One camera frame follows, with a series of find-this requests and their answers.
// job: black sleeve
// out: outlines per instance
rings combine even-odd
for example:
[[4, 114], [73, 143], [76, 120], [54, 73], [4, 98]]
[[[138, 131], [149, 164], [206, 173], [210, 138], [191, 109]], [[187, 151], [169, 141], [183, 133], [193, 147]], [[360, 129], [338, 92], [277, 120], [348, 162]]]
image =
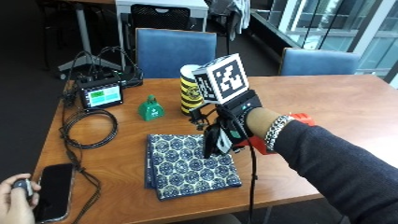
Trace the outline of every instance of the black sleeve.
[[351, 223], [398, 223], [398, 169], [363, 148], [294, 120], [274, 150]]

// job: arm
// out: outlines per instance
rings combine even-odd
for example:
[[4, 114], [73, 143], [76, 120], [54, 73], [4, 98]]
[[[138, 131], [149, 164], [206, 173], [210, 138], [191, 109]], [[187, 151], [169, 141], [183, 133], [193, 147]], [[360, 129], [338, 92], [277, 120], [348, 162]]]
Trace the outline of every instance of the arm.
[[[249, 113], [246, 123], [257, 136], [265, 137], [277, 116], [263, 108]], [[323, 128], [291, 121], [274, 150], [352, 223], [398, 223], [398, 169], [363, 148]]]
[[[33, 193], [28, 203], [25, 191], [21, 188], [13, 189], [10, 186], [17, 179], [29, 178], [29, 174], [14, 175], [0, 184], [0, 223], [29, 224], [34, 223], [32, 213], [33, 207], [38, 203], [38, 194]], [[30, 182], [32, 189], [40, 190], [40, 186]]]

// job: human hand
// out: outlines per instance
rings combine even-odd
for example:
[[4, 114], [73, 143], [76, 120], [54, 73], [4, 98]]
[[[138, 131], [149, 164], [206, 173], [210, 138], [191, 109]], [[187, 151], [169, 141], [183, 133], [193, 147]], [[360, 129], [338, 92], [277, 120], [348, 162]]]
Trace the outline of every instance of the human hand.
[[0, 224], [33, 224], [34, 217], [32, 209], [38, 203], [40, 185], [30, 181], [32, 190], [34, 191], [32, 198], [26, 201], [25, 190], [12, 188], [12, 184], [18, 179], [28, 179], [29, 174], [13, 175], [0, 184]]

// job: blue patterned fabric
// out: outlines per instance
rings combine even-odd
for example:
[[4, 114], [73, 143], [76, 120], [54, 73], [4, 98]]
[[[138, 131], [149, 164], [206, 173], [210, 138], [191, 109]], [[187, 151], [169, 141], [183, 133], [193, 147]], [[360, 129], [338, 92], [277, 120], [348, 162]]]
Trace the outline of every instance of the blue patterned fabric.
[[239, 187], [231, 156], [202, 158], [202, 135], [149, 134], [145, 187], [159, 200]]

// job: marker cube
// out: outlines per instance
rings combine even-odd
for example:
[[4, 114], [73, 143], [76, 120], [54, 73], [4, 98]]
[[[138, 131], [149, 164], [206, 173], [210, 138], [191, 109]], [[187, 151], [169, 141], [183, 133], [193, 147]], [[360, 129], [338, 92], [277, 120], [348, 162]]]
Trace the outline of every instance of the marker cube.
[[222, 105], [249, 89], [238, 54], [214, 59], [191, 73], [203, 103]]

